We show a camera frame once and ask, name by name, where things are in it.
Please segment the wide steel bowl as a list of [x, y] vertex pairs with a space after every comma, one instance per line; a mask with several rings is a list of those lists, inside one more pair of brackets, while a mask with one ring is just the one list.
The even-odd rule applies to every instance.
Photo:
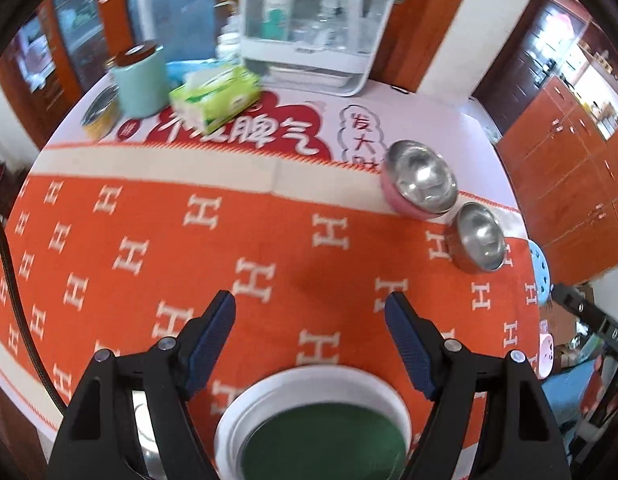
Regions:
[[134, 419], [136, 420], [138, 440], [148, 475], [152, 479], [166, 480], [167, 477], [155, 441], [146, 394], [143, 391], [134, 390], [131, 392], [131, 399], [132, 404], [134, 404]]

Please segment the dark steel bowl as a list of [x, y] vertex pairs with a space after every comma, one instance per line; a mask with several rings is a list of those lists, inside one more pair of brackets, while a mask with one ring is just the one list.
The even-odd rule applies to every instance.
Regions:
[[502, 268], [506, 241], [500, 222], [484, 205], [467, 202], [455, 214], [445, 233], [453, 263], [469, 274], [492, 273]]

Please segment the large white plate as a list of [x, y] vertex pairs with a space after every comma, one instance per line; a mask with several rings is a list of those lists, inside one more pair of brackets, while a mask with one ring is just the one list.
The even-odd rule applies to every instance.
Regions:
[[405, 401], [357, 368], [311, 365], [263, 378], [221, 415], [222, 479], [397, 479], [412, 440]]

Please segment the pink steel bowl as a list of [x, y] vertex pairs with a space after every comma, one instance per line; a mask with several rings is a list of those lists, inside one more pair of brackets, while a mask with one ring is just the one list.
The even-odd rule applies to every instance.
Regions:
[[397, 141], [388, 148], [381, 187], [393, 211], [419, 220], [447, 214], [459, 195], [457, 178], [443, 156], [411, 140]]

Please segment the green plate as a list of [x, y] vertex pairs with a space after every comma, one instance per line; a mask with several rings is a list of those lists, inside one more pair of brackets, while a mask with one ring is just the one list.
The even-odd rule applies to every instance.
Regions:
[[257, 427], [241, 448], [246, 479], [397, 479], [407, 446], [382, 414], [344, 403], [308, 404]]

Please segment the pink plastic stool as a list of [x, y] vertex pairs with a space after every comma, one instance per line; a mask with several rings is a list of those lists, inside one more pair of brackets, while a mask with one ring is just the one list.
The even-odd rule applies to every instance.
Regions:
[[550, 333], [540, 335], [537, 359], [537, 377], [541, 380], [551, 375], [554, 366], [554, 339]]

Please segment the blue plastic stool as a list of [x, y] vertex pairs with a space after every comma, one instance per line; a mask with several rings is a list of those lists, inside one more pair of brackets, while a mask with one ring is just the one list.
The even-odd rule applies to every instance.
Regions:
[[536, 290], [539, 306], [544, 306], [550, 299], [551, 294], [551, 275], [548, 267], [548, 260], [542, 252], [540, 246], [533, 240], [528, 240], [532, 270], [536, 281]]

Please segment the orange H pattern cloth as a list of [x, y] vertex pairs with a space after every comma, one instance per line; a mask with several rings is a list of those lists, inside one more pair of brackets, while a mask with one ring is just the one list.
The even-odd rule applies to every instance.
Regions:
[[440, 333], [473, 351], [535, 356], [539, 313], [526, 230], [491, 148], [440, 144], [462, 202], [500, 217], [504, 266], [467, 274], [445, 219], [394, 214], [375, 169], [242, 148], [63, 144], [44, 150], [6, 225], [26, 323], [70, 400], [94, 352], [142, 352], [178, 334], [219, 290], [236, 319], [192, 404], [205, 442], [249, 386], [297, 365], [362, 368], [428, 406], [385, 326], [400, 290]]

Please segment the red white table mat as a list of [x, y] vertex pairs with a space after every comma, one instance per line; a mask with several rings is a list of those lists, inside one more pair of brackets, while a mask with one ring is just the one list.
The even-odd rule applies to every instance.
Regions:
[[236, 148], [239, 151], [345, 162], [375, 171], [387, 151], [381, 118], [364, 103], [292, 90], [265, 90], [260, 100], [212, 133], [190, 126], [171, 107], [127, 119], [118, 142]]

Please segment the green tissue pack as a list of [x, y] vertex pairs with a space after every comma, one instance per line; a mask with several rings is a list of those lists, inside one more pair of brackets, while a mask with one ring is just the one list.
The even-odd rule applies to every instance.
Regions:
[[172, 110], [187, 128], [213, 133], [260, 98], [260, 78], [242, 65], [220, 65], [185, 75], [169, 92]]

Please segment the mint green canister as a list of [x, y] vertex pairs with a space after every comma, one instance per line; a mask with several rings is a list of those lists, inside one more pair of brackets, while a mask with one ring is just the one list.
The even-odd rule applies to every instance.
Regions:
[[126, 116], [150, 117], [169, 104], [170, 84], [164, 49], [155, 41], [142, 42], [118, 52], [111, 74]]

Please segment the white storage box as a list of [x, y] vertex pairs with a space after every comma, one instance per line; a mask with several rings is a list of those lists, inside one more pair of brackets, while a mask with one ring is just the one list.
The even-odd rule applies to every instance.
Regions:
[[241, 62], [264, 84], [355, 96], [395, 0], [239, 0]]

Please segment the wooden wall cabinet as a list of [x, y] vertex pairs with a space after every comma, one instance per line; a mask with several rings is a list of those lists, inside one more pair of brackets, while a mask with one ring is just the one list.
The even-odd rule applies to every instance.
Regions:
[[567, 284], [618, 264], [618, 84], [591, 28], [540, 0], [484, 98], [527, 232]]

